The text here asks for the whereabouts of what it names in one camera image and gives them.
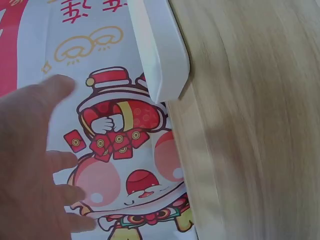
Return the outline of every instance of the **finger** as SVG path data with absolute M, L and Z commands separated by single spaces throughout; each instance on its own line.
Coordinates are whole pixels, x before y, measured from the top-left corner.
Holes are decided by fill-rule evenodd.
M 113 122 L 112 119 L 111 119 L 111 118 L 108 118 L 108 117 L 104 117 L 103 120 L 104 120 L 104 122 L 106 122 L 106 123 L 112 123 L 112 122 Z
M 113 127 L 114 124 L 113 124 L 112 122 L 106 122 L 106 123 L 104 124 L 104 126 L 105 126 L 105 127 Z
M 95 230 L 96 221 L 88 216 L 79 216 L 74 213 L 67 213 L 72 233 L 81 233 Z
M 46 159 L 53 174 L 64 169 L 71 169 L 78 164 L 77 156 L 67 151 L 47 151 Z
M 47 99 L 48 108 L 51 112 L 63 99 L 68 97 L 75 89 L 75 81 L 64 75 L 53 75 L 40 83 L 43 98 Z
M 104 126 L 104 127 L 103 127 L 103 130 L 105 130 L 106 133 L 107 133 L 108 131 L 112 130 L 112 127 L 110 127 L 110 126 Z
M 70 206 L 76 202 L 82 201 L 86 198 L 86 193 L 78 186 L 71 186 L 68 184 L 57 185 L 58 193 L 60 194 L 63 205 Z

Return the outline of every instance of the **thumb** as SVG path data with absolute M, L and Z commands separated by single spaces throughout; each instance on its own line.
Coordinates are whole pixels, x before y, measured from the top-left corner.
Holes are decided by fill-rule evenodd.
M 75 81 L 65 75 L 53 75 L 40 83 L 43 99 L 46 99 L 50 113 L 75 89 Z

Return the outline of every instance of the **wood grain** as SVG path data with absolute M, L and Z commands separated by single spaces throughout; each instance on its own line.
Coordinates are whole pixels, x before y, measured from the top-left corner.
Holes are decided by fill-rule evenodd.
M 170 3 L 191 76 L 168 108 L 199 239 L 320 239 L 317 1 Z

